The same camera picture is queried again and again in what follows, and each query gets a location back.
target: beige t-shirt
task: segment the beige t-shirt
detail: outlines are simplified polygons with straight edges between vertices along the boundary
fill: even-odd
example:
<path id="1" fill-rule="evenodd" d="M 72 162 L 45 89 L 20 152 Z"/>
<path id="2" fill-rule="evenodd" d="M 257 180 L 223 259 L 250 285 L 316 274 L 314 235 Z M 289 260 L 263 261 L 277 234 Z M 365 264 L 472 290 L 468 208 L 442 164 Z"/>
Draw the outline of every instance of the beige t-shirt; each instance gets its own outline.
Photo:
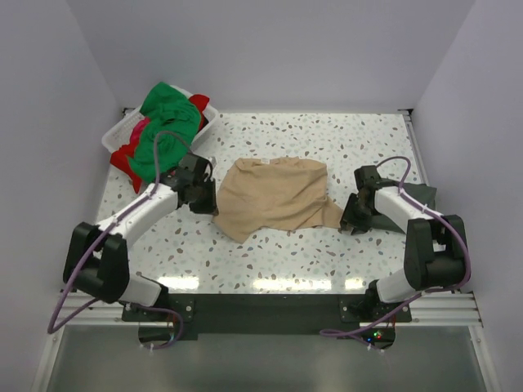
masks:
<path id="1" fill-rule="evenodd" d="M 340 227 L 343 210 L 326 194 L 327 166 L 312 159 L 238 159 L 217 193 L 214 223 L 242 243 L 261 227 Z"/>

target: black mounting plate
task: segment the black mounting plate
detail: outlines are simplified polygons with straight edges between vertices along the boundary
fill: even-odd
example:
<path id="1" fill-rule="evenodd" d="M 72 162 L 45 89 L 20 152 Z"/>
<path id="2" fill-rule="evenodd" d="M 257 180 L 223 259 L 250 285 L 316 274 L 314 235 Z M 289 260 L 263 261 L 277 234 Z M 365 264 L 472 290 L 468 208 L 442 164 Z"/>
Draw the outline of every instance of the black mounting plate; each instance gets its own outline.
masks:
<path id="1" fill-rule="evenodd" d="M 324 328 L 353 331 L 360 323 L 373 321 L 348 312 L 349 306 L 360 303 L 363 297 L 363 294 L 169 294 L 169 303 L 184 320 L 182 339 L 196 340 L 200 333 L 318 335 Z M 168 316 L 124 309 L 122 320 L 165 322 Z M 410 321 L 409 310 L 401 311 L 396 318 L 397 323 Z"/>

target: glass panel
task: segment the glass panel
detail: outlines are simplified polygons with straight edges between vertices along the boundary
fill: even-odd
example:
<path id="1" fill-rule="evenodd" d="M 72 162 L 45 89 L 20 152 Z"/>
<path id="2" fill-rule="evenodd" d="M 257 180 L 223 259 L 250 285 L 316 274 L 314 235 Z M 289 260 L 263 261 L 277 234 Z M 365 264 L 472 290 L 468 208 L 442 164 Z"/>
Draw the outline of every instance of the glass panel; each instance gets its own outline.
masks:
<path id="1" fill-rule="evenodd" d="M 202 335 L 152 356 L 137 328 L 67 327 L 50 391 L 484 391 L 465 327 L 398 328 L 384 355 L 321 336 Z"/>

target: white enclosure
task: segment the white enclosure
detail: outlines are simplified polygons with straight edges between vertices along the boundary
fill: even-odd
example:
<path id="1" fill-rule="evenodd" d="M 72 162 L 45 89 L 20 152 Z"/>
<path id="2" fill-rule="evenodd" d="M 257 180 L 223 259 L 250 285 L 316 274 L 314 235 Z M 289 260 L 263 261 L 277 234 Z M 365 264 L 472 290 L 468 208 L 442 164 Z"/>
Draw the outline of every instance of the white enclosure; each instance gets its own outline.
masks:
<path id="1" fill-rule="evenodd" d="M 101 136 L 159 81 L 222 112 L 413 109 L 438 207 L 466 223 L 503 389 L 519 390 L 521 15 L 518 0 L 3 2 L 0 390 L 33 383 L 71 230 L 101 204 Z"/>

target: red cloth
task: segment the red cloth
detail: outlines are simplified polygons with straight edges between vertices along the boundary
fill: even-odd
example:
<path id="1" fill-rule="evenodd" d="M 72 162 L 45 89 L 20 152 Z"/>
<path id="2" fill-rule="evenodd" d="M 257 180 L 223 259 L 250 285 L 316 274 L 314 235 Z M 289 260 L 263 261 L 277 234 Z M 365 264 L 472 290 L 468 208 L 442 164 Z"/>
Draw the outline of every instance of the red cloth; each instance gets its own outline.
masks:
<path id="1" fill-rule="evenodd" d="M 146 117 L 134 126 L 134 128 L 132 129 L 131 137 L 129 138 L 131 144 L 138 143 L 138 141 L 140 140 L 140 135 L 148 123 L 150 123 L 150 118 Z"/>
<path id="2" fill-rule="evenodd" d="M 110 159 L 111 165 L 117 167 L 129 176 L 132 181 L 132 188 L 134 189 L 135 193 L 140 192 L 141 178 L 134 174 L 134 171 L 131 170 L 129 167 L 129 162 L 127 161 L 127 157 L 134 157 L 134 150 L 136 149 L 137 145 L 138 140 L 136 140 L 134 143 L 123 145 L 118 149 L 118 151 L 114 151 L 111 154 Z"/>
<path id="3" fill-rule="evenodd" d="M 198 131 L 201 131 L 203 128 L 203 122 L 205 121 L 205 117 L 203 116 L 203 111 L 205 108 L 207 108 L 207 104 L 209 103 L 209 97 L 208 96 L 202 96 L 201 94 L 194 94 L 191 98 L 189 98 L 189 102 L 196 106 L 196 108 L 199 111 L 199 114 L 201 116 L 201 120 L 199 122 L 199 128 Z"/>

